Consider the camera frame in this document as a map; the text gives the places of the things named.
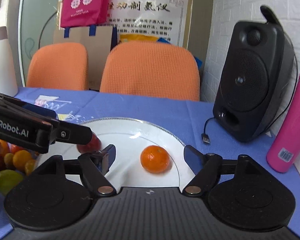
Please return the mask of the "dark red plum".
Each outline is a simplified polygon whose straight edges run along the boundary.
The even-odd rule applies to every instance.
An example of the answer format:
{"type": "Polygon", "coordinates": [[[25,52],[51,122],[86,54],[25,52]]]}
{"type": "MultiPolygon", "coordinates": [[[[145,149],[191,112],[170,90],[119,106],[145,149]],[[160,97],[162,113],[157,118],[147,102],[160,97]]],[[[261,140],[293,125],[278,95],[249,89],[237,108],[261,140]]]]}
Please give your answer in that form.
{"type": "Polygon", "coordinates": [[[100,139],[93,133],[91,141],[86,145],[76,145],[81,154],[98,152],[101,149],[100,139]]]}

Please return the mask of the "red-yellow apple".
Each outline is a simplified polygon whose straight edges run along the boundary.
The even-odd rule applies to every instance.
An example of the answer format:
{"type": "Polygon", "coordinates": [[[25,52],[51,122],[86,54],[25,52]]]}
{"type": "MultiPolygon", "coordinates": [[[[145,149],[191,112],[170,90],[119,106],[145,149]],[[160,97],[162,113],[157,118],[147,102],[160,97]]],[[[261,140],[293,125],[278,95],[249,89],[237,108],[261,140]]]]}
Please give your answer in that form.
{"type": "Polygon", "coordinates": [[[24,150],[24,148],[20,147],[20,146],[17,146],[17,145],[14,145],[14,144],[10,144],[10,152],[12,154],[15,154],[17,153],[18,151],[22,151],[24,150]]]}

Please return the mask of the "small orange tangerine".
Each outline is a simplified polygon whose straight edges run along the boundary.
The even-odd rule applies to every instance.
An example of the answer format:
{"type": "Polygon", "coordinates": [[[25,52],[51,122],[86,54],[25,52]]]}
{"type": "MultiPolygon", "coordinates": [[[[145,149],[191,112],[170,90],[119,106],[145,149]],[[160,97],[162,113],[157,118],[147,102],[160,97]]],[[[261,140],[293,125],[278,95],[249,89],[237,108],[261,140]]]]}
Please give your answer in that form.
{"type": "Polygon", "coordinates": [[[6,153],[4,155],[4,163],[6,165],[6,168],[9,170],[15,169],[15,167],[13,165],[13,157],[14,157],[13,153],[6,153]]]}

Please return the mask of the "small yellow orange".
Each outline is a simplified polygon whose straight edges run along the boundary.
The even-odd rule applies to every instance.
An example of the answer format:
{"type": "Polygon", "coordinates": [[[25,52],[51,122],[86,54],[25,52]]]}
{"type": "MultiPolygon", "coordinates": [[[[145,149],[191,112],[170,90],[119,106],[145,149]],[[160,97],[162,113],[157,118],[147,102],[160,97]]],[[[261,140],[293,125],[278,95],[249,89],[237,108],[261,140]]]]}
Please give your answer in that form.
{"type": "Polygon", "coordinates": [[[26,162],[24,170],[27,176],[29,176],[33,172],[35,165],[36,165],[36,161],[34,159],[28,160],[26,162]]]}

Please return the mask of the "small orange mandarin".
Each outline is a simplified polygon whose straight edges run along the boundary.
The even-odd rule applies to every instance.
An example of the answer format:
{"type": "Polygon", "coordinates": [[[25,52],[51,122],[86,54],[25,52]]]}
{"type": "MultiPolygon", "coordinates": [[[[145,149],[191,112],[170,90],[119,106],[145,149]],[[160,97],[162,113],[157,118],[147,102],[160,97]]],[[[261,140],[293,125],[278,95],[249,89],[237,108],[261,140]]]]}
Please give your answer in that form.
{"type": "Polygon", "coordinates": [[[151,145],[141,152],[140,163],[147,172],[158,174],[168,169],[170,156],[164,148],[151,145]]]}

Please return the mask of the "green apple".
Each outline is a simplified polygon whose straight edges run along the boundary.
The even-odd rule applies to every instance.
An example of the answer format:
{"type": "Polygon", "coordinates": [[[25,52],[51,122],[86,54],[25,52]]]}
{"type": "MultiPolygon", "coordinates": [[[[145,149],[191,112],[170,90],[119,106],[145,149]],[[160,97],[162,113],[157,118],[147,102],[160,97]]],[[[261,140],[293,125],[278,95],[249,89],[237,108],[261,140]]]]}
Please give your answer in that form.
{"type": "Polygon", "coordinates": [[[0,193],[6,196],[11,189],[16,187],[23,179],[24,176],[14,170],[0,171],[0,193]]]}

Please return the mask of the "blue patterned tablecloth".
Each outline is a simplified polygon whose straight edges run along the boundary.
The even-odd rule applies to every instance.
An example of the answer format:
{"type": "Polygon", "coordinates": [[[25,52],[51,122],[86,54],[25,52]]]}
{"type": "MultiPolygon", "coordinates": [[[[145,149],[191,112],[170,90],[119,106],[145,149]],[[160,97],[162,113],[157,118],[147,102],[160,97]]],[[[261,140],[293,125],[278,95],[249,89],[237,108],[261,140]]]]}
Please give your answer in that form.
{"type": "MultiPolygon", "coordinates": [[[[208,102],[43,88],[21,88],[17,98],[29,103],[47,98],[45,108],[66,113],[67,120],[76,124],[118,117],[151,122],[200,152],[225,159],[247,154],[269,169],[266,153],[273,139],[262,135],[247,144],[237,142],[216,122],[208,121],[213,107],[208,102]]],[[[191,203],[185,203],[173,212],[173,204],[173,197],[148,202],[147,194],[135,193],[127,206],[111,207],[106,218],[94,218],[90,225],[80,223],[65,239],[245,239],[242,233],[229,233],[204,208],[191,211],[191,203]]]]}

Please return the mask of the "white round plate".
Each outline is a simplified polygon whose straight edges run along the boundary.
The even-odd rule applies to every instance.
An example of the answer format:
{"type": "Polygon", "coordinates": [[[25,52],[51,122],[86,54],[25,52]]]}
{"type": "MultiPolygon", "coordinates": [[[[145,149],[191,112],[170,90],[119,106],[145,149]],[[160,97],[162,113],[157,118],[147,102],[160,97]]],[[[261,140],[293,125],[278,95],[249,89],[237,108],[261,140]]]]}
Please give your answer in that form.
{"type": "Polygon", "coordinates": [[[170,131],[150,122],[131,118],[102,118],[84,122],[100,139],[103,148],[113,144],[116,157],[106,174],[120,191],[122,187],[178,187],[183,189],[194,173],[184,160],[185,144],[170,131]],[[141,165],[140,154],[157,145],[170,155],[170,165],[163,173],[152,174],[141,165]]]}

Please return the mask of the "left orange chair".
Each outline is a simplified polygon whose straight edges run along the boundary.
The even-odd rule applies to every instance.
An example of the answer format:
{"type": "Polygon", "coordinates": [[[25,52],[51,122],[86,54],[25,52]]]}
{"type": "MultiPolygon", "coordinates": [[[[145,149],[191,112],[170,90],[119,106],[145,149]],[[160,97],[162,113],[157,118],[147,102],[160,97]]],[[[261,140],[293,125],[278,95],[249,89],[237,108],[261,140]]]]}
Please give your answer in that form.
{"type": "Polygon", "coordinates": [[[88,89],[88,53],[80,43],[44,46],[33,55],[26,86],[65,90],[88,89]]]}

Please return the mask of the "orange chair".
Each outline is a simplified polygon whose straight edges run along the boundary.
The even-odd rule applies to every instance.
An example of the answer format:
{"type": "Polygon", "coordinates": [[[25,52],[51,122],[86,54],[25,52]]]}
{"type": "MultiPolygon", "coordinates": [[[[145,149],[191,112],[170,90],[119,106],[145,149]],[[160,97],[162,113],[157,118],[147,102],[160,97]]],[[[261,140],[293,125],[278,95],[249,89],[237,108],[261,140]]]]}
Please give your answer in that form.
{"type": "Polygon", "coordinates": [[[44,46],[33,55],[26,86],[65,90],[88,89],[88,53],[80,43],[44,46]]]}
{"type": "Polygon", "coordinates": [[[182,47],[125,42],[109,53],[100,92],[199,101],[199,70],[193,55],[182,47]]]}

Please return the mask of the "pink thermos bottle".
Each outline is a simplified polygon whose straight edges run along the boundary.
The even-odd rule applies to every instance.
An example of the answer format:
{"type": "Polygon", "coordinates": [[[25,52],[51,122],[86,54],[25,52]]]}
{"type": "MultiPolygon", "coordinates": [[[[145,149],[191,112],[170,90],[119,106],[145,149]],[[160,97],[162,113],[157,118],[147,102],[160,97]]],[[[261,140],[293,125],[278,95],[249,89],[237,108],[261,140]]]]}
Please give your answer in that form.
{"type": "Polygon", "coordinates": [[[277,172],[286,173],[300,154],[300,77],[285,120],[266,161],[277,172]]]}

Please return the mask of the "black speaker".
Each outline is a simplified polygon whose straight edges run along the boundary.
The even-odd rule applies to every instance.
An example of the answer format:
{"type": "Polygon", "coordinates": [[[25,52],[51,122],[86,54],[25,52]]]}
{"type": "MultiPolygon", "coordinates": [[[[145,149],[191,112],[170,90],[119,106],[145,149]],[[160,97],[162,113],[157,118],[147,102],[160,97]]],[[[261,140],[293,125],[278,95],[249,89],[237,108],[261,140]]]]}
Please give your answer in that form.
{"type": "Polygon", "coordinates": [[[277,16],[260,7],[266,23],[235,24],[213,115],[240,142],[249,142],[273,122],[285,96],[295,51],[277,16]]]}

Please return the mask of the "right orange chair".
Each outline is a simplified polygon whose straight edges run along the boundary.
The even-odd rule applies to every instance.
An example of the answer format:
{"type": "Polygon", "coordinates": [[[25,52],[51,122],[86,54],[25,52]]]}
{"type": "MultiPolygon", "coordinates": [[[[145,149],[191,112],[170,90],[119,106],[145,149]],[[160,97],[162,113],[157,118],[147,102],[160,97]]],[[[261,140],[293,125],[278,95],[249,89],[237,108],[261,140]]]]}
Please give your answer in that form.
{"type": "Polygon", "coordinates": [[[193,55],[182,47],[125,42],[109,53],[100,92],[199,101],[199,70],[193,55]]]}

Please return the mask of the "magenta gift bag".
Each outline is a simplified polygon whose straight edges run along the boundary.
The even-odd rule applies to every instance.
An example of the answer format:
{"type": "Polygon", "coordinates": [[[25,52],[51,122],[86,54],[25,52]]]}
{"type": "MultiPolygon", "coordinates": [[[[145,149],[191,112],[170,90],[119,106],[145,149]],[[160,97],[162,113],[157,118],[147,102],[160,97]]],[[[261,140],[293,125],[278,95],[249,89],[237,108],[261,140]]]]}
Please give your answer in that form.
{"type": "Polygon", "coordinates": [[[63,0],[62,28],[86,27],[106,22],[109,0],[63,0]]]}

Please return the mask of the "white chinese text poster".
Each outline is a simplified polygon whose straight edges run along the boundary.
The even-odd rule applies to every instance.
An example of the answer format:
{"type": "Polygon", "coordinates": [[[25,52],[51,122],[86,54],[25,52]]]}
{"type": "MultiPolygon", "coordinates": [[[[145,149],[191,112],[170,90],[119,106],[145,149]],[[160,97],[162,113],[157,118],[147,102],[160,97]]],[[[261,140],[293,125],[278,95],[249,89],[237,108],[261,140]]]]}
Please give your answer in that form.
{"type": "Polygon", "coordinates": [[[164,38],[187,48],[192,0],[110,0],[106,25],[119,34],[164,38]]]}

